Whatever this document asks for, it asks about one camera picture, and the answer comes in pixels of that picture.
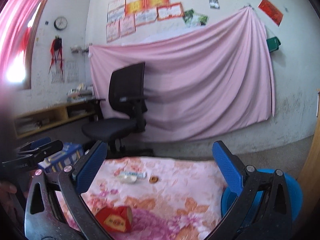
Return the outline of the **person's left hand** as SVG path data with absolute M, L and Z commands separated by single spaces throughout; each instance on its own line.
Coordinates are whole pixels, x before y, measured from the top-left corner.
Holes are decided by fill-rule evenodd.
M 13 207 L 14 202 L 11 198 L 11 194 L 17 193 L 17 187 L 8 181 L 1 181 L 1 204 L 3 207 Z

